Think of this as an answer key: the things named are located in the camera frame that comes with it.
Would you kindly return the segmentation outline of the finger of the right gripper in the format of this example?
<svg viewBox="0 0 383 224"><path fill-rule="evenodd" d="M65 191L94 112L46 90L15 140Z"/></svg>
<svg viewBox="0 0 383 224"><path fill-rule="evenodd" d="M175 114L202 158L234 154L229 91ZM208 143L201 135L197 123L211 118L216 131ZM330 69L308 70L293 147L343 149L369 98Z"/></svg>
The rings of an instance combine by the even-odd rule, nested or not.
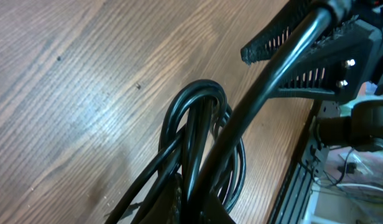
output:
<svg viewBox="0 0 383 224"><path fill-rule="evenodd" d="M312 0L289 0L276 16L240 51L247 65L270 60L307 15Z"/></svg>

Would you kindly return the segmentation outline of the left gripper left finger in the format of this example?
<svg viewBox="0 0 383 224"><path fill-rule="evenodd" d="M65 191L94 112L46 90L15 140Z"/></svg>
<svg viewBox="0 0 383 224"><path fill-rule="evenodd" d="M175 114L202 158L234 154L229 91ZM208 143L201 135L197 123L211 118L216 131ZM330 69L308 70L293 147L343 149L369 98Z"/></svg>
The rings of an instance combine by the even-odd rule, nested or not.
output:
<svg viewBox="0 0 383 224"><path fill-rule="evenodd" d="M154 206L140 224L180 224L182 211L182 176L176 173L161 191Z"/></svg>

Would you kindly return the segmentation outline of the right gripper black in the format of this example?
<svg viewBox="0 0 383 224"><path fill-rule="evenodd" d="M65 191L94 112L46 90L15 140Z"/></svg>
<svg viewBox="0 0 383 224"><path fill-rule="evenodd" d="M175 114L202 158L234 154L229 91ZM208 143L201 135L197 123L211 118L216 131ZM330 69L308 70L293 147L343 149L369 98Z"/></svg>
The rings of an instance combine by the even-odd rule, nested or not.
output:
<svg viewBox="0 0 383 224"><path fill-rule="evenodd" d="M348 102L366 82L383 95L383 1L357 1L352 15L303 54L272 98Z"/></svg>

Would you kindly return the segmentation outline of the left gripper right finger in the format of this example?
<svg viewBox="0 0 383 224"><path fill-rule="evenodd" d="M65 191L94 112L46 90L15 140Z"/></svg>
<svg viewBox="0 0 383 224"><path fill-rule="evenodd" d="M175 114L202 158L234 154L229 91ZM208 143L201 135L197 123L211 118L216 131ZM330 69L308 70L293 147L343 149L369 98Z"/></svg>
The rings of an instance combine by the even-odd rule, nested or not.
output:
<svg viewBox="0 0 383 224"><path fill-rule="evenodd" d="M208 197L205 208L200 213L199 223L201 224L235 224L234 220L224 209L218 196L212 192Z"/></svg>

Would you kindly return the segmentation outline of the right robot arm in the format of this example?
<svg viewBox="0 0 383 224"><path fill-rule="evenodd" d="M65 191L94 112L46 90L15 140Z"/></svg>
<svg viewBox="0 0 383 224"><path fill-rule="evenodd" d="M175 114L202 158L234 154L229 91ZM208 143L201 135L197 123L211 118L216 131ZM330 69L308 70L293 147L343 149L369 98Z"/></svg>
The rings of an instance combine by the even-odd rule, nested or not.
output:
<svg viewBox="0 0 383 224"><path fill-rule="evenodd" d="M308 47L288 63L270 96L348 103L373 83L375 99L356 104L345 118L326 118L316 136L327 146L383 150L383 1L289 1L241 49L247 64Z"/></svg>

